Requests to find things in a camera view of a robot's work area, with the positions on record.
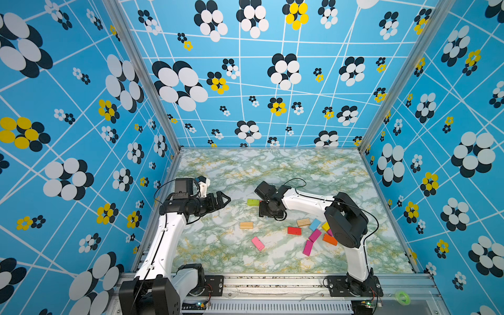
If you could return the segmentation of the green block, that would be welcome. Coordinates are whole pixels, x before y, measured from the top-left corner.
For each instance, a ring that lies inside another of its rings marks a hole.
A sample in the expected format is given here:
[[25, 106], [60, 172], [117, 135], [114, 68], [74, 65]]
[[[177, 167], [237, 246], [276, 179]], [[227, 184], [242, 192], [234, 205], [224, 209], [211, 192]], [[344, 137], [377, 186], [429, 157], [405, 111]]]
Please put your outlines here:
[[261, 201], [260, 200], [255, 200], [255, 199], [248, 199], [247, 200], [247, 205], [250, 207], [259, 207]]

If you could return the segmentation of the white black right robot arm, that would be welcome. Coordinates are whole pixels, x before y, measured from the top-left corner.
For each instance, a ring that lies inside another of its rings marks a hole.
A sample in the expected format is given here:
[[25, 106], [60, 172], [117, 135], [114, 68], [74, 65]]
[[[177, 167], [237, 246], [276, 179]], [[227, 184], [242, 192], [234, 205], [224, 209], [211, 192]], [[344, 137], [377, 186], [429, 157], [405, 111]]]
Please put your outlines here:
[[363, 295], [367, 291], [383, 294], [366, 253], [365, 242], [370, 235], [367, 227], [369, 219], [348, 194], [340, 192], [333, 197], [317, 196], [288, 185], [277, 188], [265, 181], [258, 185], [255, 193], [261, 199], [262, 217], [283, 220], [288, 210], [324, 216], [333, 237], [345, 250], [349, 289], [354, 295]]

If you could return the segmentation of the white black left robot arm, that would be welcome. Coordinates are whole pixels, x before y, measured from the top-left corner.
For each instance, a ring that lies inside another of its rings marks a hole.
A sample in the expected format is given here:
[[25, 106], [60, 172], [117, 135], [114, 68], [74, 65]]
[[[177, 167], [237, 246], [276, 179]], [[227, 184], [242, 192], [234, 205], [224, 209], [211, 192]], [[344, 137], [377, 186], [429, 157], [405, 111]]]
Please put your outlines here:
[[173, 192], [160, 203], [158, 227], [146, 259], [135, 277], [119, 289], [123, 314], [180, 314], [187, 296], [206, 290], [201, 264], [182, 265], [173, 274], [173, 260], [190, 217], [199, 220], [225, 208], [231, 199], [222, 191], [209, 193], [210, 180], [203, 176], [172, 182]]

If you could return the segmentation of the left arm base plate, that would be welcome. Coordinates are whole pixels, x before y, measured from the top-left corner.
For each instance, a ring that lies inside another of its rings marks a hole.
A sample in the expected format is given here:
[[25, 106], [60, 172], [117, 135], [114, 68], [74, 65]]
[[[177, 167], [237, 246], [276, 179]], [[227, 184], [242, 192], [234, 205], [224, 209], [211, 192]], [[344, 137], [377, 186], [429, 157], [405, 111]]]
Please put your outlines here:
[[205, 283], [202, 289], [196, 289], [190, 292], [192, 297], [221, 297], [224, 289], [224, 276], [223, 275], [209, 275], [205, 276]]

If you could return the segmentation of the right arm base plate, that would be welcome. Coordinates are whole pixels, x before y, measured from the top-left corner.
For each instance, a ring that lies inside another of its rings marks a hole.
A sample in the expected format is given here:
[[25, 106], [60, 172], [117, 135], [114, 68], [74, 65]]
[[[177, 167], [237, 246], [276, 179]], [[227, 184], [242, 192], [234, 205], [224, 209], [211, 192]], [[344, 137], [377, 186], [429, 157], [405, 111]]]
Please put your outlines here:
[[323, 285], [328, 288], [332, 297], [382, 297], [383, 290], [378, 277], [370, 274], [368, 278], [360, 282], [349, 275], [327, 276]]

